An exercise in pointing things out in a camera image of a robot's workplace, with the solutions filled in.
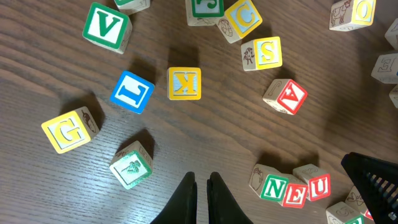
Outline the red I block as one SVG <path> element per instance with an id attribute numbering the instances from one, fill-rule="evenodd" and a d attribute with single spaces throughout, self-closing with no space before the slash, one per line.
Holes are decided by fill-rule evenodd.
<path id="1" fill-rule="evenodd" d="M 361 194 L 355 186 L 353 186 L 353 188 L 350 190 L 348 196 L 345 199 L 345 203 L 353 209 L 357 210 L 364 217 L 373 221 L 370 211 L 368 210 Z"/>

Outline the red A block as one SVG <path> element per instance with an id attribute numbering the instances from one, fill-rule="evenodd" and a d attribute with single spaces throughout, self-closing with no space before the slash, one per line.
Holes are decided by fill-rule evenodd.
<path id="1" fill-rule="evenodd" d="M 307 91 L 294 80 L 275 79 L 262 99 L 278 112 L 295 115 L 307 96 Z"/>

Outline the green N block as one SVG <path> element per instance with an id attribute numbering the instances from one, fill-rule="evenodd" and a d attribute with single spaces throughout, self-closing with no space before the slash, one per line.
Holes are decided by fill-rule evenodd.
<path id="1" fill-rule="evenodd" d="M 289 179 L 277 169 L 262 164 L 255 164 L 248 185 L 264 200 L 281 202 L 284 199 Z"/>

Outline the red U block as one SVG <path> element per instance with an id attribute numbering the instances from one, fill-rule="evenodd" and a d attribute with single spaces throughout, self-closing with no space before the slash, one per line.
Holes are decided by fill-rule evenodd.
<path id="1" fill-rule="evenodd" d="M 293 169 L 293 175 L 308 185 L 307 199 L 311 202 L 331 195 L 331 178 L 325 170 L 307 164 Z"/>

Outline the yellow block beside R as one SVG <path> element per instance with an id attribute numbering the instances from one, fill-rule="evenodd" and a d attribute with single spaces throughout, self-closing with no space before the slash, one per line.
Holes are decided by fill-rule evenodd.
<path id="1" fill-rule="evenodd" d="M 282 66 L 280 37 L 254 39 L 241 45 L 243 70 L 265 70 Z"/>

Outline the yellow block middle left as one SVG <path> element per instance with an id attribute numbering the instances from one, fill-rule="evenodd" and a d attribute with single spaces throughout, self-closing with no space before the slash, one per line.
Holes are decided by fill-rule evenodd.
<path id="1" fill-rule="evenodd" d="M 201 69 L 198 67 L 168 68 L 167 96 L 170 100 L 199 100 L 201 98 Z"/>

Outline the green R block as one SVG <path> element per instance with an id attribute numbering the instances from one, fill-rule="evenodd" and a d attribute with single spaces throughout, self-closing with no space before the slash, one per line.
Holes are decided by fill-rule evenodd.
<path id="1" fill-rule="evenodd" d="M 364 224 L 364 218 L 344 202 L 338 202 L 326 209 L 327 224 Z"/>

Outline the red E block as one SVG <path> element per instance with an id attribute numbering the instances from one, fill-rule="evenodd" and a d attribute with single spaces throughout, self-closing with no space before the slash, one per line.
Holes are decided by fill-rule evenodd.
<path id="1" fill-rule="evenodd" d="M 308 185 L 292 174 L 281 174 L 281 176 L 288 178 L 289 183 L 279 204 L 282 207 L 303 208 L 307 199 Z"/>

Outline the green L block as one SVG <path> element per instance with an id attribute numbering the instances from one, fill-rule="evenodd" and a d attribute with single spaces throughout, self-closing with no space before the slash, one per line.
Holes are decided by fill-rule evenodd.
<path id="1" fill-rule="evenodd" d="M 131 15 L 150 7 L 150 0 L 114 0 L 119 11 Z"/>

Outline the blue L block left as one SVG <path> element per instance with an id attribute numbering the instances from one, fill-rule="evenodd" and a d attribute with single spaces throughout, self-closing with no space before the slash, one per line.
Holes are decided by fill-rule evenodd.
<path id="1" fill-rule="evenodd" d="M 136 114 L 142 114 L 154 88 L 153 83 L 125 70 L 114 87 L 110 101 Z"/>

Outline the blue l block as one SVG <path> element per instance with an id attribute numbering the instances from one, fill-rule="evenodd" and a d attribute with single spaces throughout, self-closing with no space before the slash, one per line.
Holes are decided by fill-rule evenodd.
<path id="1" fill-rule="evenodd" d="M 125 70 L 114 87 L 110 101 L 136 114 L 142 114 L 154 88 L 153 83 Z"/>
<path id="2" fill-rule="evenodd" d="M 382 83 L 397 84 L 398 53 L 380 55 L 371 76 Z"/>

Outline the blue L block centre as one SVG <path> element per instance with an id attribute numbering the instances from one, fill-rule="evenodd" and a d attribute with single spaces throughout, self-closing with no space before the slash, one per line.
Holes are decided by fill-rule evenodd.
<path id="1" fill-rule="evenodd" d="M 398 53 L 380 55 L 371 76 L 382 83 L 397 84 Z"/>

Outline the yellow O block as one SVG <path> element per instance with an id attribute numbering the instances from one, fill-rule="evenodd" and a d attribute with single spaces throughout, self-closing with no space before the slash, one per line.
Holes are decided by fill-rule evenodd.
<path id="1" fill-rule="evenodd" d="M 331 6 L 329 29 L 348 32 L 371 26 L 376 0 L 344 0 Z"/>

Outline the green J block left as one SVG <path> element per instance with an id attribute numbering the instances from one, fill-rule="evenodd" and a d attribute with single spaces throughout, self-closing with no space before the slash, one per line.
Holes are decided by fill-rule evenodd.
<path id="1" fill-rule="evenodd" d="M 186 0 L 189 26 L 213 26 L 224 16 L 223 0 Z"/>

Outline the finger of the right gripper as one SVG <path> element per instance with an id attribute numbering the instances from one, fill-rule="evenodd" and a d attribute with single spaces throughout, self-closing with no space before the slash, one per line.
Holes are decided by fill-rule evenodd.
<path id="1" fill-rule="evenodd" d="M 397 224 L 397 164 L 351 152 L 341 165 L 375 223 Z"/>

